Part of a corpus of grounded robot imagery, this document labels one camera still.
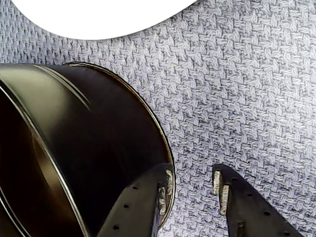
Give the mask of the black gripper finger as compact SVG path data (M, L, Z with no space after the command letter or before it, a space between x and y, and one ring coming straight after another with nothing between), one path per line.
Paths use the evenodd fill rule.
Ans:
M161 163L123 189L99 237L156 237L174 202L174 165Z
M226 216L230 237L300 237L301 234L234 169L212 168L213 193Z

